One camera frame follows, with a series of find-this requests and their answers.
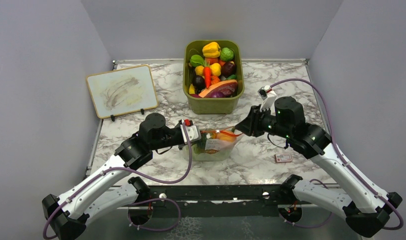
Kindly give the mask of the peach toy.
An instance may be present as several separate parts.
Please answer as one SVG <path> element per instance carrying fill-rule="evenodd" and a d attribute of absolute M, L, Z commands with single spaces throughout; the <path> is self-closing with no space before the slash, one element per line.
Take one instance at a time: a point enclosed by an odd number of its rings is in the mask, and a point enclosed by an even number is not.
<path fill-rule="evenodd" d="M 216 134 L 216 139 L 233 143 L 236 141 L 237 136 L 232 131 L 222 130 Z"/>

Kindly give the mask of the clear zip bag orange zipper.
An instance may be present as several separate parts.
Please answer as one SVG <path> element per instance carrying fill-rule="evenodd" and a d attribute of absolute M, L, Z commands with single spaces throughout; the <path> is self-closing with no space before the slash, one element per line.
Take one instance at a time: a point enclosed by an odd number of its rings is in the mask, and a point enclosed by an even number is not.
<path fill-rule="evenodd" d="M 188 160 L 189 153 L 194 162 L 221 162 L 230 157 L 233 149 L 244 134 L 234 126 L 220 128 L 202 128 L 201 138 L 182 149 L 183 157 Z"/>

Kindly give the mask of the orange spiky pineapple toy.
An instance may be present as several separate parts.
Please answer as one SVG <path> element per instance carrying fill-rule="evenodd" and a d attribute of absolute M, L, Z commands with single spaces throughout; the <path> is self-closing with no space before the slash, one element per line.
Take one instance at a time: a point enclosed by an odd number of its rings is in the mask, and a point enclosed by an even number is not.
<path fill-rule="evenodd" d="M 192 145 L 192 154 L 194 157 L 202 154 L 216 154 L 221 150 L 219 140 L 216 139 L 216 131 L 200 131 L 201 140 Z"/>

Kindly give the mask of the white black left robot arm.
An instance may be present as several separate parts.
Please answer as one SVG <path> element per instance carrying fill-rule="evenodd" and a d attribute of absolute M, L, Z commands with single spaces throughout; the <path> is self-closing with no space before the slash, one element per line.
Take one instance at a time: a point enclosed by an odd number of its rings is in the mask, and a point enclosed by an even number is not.
<path fill-rule="evenodd" d="M 139 168 L 160 149 L 169 151 L 174 146 L 190 149 L 192 142 L 200 139 L 199 127 L 189 119 L 182 119 L 170 128 L 162 114 L 147 115 L 138 131 L 124 140 L 98 170 L 70 190 L 60 195 L 49 194 L 42 200 L 46 219 L 43 239 L 75 240 L 89 223 L 118 207 L 152 202 L 143 179 L 177 184 L 187 177 L 191 165 L 176 180 L 157 179 L 139 172 Z"/>

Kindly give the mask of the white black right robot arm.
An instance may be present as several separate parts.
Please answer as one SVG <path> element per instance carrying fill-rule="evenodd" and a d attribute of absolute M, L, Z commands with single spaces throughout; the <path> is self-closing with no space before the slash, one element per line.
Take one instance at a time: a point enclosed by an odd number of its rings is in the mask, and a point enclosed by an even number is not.
<path fill-rule="evenodd" d="M 249 137 L 269 134 L 284 138 L 289 147 L 321 167 L 343 190 L 329 190 L 293 174 L 280 185 L 280 199 L 287 204 L 315 204 L 343 218 L 365 238 L 385 229 L 402 197 L 383 190 L 358 170 L 322 127 L 306 122 L 303 106 L 293 97 L 280 97 L 273 106 L 274 110 L 252 106 L 235 129 Z"/>

